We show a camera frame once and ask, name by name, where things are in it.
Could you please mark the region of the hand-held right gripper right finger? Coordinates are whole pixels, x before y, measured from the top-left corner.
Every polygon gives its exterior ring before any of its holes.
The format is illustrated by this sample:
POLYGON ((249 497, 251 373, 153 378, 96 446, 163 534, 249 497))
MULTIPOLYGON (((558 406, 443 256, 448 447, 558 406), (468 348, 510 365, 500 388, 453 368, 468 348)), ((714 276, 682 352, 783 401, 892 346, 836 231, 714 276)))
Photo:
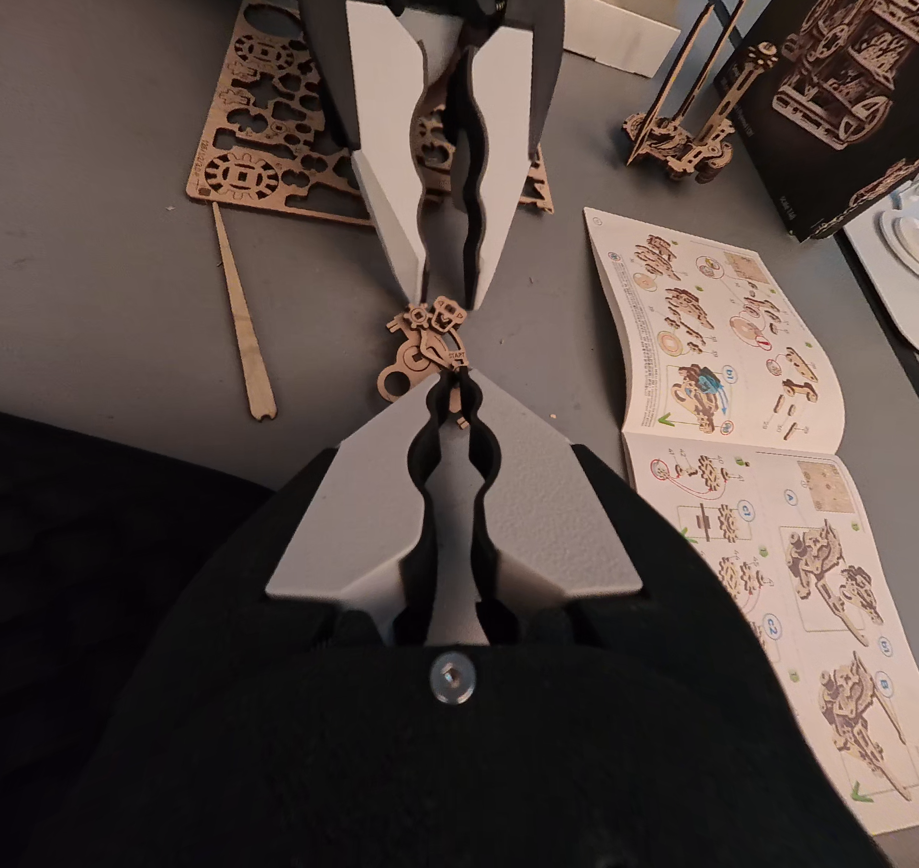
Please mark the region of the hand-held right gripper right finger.
POLYGON ((573 444, 478 371, 459 373, 473 503, 471 570, 489 643, 516 643, 533 618, 642 582, 573 444))

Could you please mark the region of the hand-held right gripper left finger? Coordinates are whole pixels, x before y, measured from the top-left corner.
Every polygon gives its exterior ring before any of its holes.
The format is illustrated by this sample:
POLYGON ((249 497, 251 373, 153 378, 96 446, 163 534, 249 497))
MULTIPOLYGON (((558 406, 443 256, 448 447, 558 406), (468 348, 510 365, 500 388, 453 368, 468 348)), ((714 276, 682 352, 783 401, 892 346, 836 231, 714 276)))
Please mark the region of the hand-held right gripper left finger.
POLYGON ((271 598, 365 612, 386 643, 425 643, 437 587, 426 485, 441 461, 446 375, 403 395, 335 451, 271 575, 271 598))

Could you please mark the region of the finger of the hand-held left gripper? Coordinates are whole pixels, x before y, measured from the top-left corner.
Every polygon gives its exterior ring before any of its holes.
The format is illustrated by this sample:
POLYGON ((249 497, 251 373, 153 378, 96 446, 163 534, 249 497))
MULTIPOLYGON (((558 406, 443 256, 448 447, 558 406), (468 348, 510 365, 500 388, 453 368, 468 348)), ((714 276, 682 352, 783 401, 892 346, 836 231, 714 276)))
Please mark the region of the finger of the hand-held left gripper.
POLYGON ((418 304, 428 256, 411 135, 428 87, 426 49, 383 4, 348 0, 347 27, 359 122, 354 172, 392 273, 406 301, 418 304))
POLYGON ((447 127, 455 153, 450 183, 468 220, 465 305, 482 306, 530 168, 532 33, 500 26, 467 48, 448 85, 447 127))

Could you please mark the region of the small wooden gear assembly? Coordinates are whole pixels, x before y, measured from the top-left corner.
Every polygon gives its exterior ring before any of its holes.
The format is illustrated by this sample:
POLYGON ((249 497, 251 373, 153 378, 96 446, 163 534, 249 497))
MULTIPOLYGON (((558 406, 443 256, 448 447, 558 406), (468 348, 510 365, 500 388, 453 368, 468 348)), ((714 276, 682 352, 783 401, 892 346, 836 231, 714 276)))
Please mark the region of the small wooden gear assembly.
POLYGON ((443 370, 457 372, 469 368, 468 355, 459 330, 468 316, 455 300, 439 296, 432 304, 409 304, 387 324, 391 333, 400 332, 405 341, 394 362, 384 368, 377 379, 380 396, 393 403, 400 398, 389 391, 387 381, 393 375, 403 377, 411 390, 424 379, 443 370))

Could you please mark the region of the partly built wooden model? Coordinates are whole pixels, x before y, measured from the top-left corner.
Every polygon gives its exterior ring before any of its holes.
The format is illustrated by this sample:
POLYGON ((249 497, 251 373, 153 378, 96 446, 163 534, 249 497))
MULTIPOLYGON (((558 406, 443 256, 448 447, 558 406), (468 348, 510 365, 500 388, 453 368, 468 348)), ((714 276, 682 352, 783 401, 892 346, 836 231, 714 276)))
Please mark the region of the partly built wooden model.
POLYGON ((712 47, 694 83, 683 97, 675 112, 669 116, 661 113, 664 101, 672 91, 677 77, 695 45, 703 26, 714 12, 719 0, 708 0, 703 11, 684 38, 676 57, 661 82, 660 89, 649 110, 635 113, 622 123, 622 132, 630 141, 626 164, 652 159, 659 162, 671 180, 679 181, 693 176, 698 184, 714 180, 732 159, 729 135, 735 128, 730 114, 749 91, 753 83, 775 67, 776 47, 764 42, 750 46, 744 52, 739 74, 729 84, 713 113, 697 132, 684 127, 684 117, 703 89, 708 74, 713 70, 721 49, 727 43, 749 0, 738 0, 728 19, 723 23, 718 40, 712 47))

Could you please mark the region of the black model kit box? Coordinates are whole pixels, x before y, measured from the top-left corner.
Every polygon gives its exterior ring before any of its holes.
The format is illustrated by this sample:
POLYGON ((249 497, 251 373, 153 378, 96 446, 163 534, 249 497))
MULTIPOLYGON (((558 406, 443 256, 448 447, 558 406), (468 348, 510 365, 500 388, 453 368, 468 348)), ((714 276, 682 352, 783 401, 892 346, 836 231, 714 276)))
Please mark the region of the black model kit box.
POLYGON ((731 113, 787 231, 833 235, 917 175, 918 0, 771 0, 715 79, 777 50, 731 113))

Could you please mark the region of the white cardboard tray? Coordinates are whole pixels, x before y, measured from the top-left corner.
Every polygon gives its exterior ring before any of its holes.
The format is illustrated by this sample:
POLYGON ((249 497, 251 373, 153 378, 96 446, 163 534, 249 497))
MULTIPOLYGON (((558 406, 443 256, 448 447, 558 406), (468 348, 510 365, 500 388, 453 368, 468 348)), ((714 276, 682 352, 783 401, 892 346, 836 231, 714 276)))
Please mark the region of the white cardboard tray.
POLYGON ((651 78, 680 35, 676 0, 565 0, 564 49, 651 78))

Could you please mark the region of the wooden sheet with gear cutouts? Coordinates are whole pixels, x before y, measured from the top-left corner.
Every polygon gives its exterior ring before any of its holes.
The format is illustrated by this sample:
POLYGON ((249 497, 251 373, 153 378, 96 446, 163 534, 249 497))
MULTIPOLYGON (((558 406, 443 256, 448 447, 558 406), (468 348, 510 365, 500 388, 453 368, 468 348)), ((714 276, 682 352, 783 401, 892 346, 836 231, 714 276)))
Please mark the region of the wooden sheet with gear cutouts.
POLYGON ((372 226, 332 137, 300 16, 243 0, 187 184, 192 199, 372 226))

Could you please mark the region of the thin wooden stick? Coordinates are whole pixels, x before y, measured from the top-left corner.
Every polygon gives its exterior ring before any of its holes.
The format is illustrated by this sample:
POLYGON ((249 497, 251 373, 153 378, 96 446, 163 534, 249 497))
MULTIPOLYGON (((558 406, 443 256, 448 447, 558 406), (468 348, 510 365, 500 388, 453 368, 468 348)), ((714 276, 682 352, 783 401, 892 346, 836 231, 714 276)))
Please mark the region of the thin wooden stick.
POLYGON ((216 201, 212 201, 212 209, 249 410, 257 421, 272 420, 276 418, 278 409, 268 371, 259 347, 258 336, 235 264, 224 219, 216 201))

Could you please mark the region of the illustrated instruction booklet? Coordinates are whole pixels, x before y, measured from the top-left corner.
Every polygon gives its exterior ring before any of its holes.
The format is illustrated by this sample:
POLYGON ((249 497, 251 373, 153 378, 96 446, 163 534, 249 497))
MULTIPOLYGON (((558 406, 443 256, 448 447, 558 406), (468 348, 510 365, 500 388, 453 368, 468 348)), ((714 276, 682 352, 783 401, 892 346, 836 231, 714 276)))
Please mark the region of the illustrated instruction booklet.
POLYGON ((917 666, 836 455, 832 364, 757 253, 586 207, 630 477, 718 576, 872 835, 918 818, 917 666))

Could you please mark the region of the black textured pad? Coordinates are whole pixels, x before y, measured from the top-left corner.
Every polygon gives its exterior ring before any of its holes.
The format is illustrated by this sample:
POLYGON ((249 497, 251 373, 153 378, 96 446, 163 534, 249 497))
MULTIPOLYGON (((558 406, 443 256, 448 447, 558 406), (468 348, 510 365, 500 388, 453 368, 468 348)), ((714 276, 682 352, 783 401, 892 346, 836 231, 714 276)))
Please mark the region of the black textured pad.
POLYGON ((2 866, 70 793, 180 593, 273 494, 2 413, 2 866))

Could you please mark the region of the white flat box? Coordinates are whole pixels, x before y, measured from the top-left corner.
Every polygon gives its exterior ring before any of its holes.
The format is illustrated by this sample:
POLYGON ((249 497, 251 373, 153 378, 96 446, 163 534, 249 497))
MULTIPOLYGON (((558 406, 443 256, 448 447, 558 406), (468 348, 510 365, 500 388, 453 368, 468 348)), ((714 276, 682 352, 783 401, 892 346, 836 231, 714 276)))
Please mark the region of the white flat box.
POLYGON ((844 233, 893 325, 918 350, 918 162, 902 158, 854 193, 844 233))

